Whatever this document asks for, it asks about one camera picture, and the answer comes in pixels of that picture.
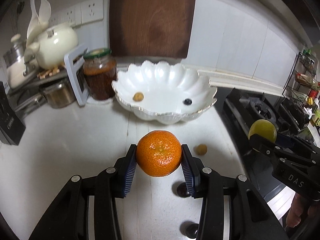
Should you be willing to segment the right human hand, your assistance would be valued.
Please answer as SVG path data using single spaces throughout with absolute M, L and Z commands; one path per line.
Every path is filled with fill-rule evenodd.
M 300 194 L 295 193 L 286 218 L 287 226 L 290 228 L 296 227 L 302 220 L 302 214 L 304 210 L 305 206 L 303 205 L 303 197 Z M 308 209 L 308 217 L 314 218 L 316 217 L 317 213 L 319 213 L 319 202 L 315 202 L 314 204 L 310 205 Z

